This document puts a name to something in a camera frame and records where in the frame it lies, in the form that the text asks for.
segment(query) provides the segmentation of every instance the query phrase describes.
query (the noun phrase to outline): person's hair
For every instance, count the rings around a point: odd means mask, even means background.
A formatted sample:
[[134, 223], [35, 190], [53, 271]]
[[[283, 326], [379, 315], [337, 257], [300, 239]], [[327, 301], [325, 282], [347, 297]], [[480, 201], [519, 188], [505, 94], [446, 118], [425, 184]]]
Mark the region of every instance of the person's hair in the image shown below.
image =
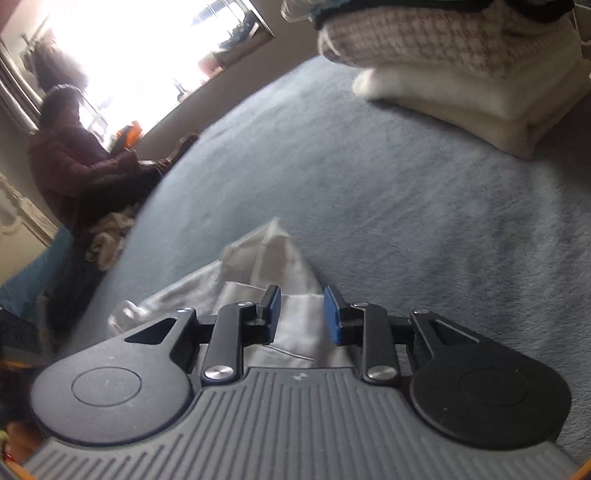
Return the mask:
[[49, 92], [41, 105], [39, 129], [50, 128], [60, 116], [61, 109], [69, 105], [79, 105], [82, 92], [72, 85], [56, 85]]

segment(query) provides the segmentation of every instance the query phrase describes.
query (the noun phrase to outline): metal screw head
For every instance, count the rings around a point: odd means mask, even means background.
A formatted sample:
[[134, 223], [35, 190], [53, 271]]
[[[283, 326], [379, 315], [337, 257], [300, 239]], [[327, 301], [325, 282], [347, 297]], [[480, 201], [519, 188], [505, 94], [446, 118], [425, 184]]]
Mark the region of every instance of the metal screw head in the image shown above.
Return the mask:
[[234, 369], [227, 365], [214, 365], [204, 372], [211, 380], [226, 380], [234, 374]]
[[398, 375], [398, 370], [388, 365], [376, 365], [368, 370], [368, 377], [372, 380], [387, 382]]

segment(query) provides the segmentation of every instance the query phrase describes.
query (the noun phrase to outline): stack of folded laundry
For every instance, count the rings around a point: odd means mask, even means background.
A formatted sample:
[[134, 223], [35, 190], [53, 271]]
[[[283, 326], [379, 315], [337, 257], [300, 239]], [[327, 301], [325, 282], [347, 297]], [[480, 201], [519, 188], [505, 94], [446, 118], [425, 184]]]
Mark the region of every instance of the stack of folded laundry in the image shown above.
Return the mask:
[[572, 0], [284, 0], [331, 61], [367, 68], [356, 95], [457, 125], [528, 158], [591, 90]]

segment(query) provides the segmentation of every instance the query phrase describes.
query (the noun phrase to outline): maroon jacket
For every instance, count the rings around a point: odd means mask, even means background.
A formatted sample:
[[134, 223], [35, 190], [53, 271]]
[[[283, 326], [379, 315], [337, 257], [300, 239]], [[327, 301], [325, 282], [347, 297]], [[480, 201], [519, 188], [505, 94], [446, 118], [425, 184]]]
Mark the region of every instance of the maroon jacket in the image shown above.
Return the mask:
[[98, 177], [118, 172], [96, 137], [82, 127], [47, 129], [36, 133], [29, 149], [37, 188], [57, 219], [70, 228], [76, 218], [76, 199]]

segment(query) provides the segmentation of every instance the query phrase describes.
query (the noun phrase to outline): ribbed gray platform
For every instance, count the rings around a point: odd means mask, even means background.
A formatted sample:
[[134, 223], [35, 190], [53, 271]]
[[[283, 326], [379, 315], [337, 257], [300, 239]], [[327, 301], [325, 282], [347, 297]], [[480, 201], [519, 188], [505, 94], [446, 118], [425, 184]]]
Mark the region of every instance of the ribbed gray platform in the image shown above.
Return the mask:
[[118, 449], [50, 440], [26, 464], [38, 480], [566, 480], [550, 442], [514, 452], [457, 445], [402, 394], [351, 369], [251, 369], [202, 391], [174, 427]]

